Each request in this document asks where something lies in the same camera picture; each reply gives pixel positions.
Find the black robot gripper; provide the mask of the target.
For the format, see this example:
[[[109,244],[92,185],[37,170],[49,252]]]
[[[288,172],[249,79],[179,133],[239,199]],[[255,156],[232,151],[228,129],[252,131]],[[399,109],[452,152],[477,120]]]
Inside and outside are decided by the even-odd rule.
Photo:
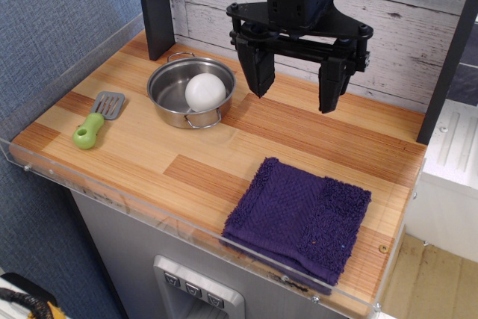
[[[334,111],[350,77],[369,64],[369,26],[341,13],[334,0],[236,2],[227,8],[235,46],[249,89],[259,98],[275,79],[274,57],[321,63],[319,110]]]

